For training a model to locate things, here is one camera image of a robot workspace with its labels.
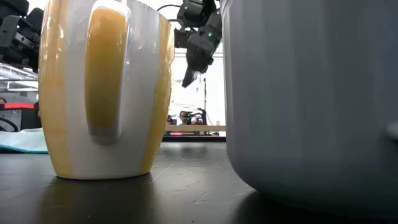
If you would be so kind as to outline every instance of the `table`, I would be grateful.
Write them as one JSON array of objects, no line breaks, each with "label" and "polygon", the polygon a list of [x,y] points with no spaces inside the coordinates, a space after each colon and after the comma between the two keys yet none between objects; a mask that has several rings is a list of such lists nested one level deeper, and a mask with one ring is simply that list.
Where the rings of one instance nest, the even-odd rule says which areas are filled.
[{"label": "table", "polygon": [[364,220],[265,198],[234,173],[222,142],[162,143],[150,174],[119,180],[61,179],[46,154],[0,154],[0,223],[343,221]]}]

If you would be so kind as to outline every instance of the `light blue cloth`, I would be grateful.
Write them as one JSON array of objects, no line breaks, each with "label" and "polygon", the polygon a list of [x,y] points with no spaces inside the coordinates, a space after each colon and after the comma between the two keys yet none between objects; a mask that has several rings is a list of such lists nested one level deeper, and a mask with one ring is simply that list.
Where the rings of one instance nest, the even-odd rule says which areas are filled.
[{"label": "light blue cloth", "polygon": [[48,153],[43,129],[25,129],[18,133],[0,132],[0,153],[11,151]]}]

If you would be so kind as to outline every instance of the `yellow and white striped mug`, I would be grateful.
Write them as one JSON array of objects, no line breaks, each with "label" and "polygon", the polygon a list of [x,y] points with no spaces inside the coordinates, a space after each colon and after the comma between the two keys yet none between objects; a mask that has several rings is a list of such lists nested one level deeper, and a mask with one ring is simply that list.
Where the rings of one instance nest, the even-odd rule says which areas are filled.
[{"label": "yellow and white striped mug", "polygon": [[135,0],[50,0],[39,103],[55,172],[113,179],[149,172],[171,88],[170,22]]}]

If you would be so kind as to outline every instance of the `mug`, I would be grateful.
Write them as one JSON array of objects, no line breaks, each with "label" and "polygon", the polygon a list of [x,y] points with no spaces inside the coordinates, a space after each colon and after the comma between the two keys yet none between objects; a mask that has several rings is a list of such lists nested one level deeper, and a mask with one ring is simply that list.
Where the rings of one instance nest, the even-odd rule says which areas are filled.
[{"label": "mug", "polygon": [[170,22],[141,2],[50,0],[39,103],[57,175],[149,172],[169,111],[173,60]]},{"label": "mug", "polygon": [[221,12],[236,173],[289,205],[397,216],[398,1],[225,0]]}]

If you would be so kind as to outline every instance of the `gray pot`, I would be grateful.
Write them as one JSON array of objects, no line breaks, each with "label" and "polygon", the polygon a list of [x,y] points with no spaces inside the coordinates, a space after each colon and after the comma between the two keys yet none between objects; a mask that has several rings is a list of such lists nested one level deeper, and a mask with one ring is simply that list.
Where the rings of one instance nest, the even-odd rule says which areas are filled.
[{"label": "gray pot", "polygon": [[295,206],[398,215],[398,1],[221,8],[236,173]]}]

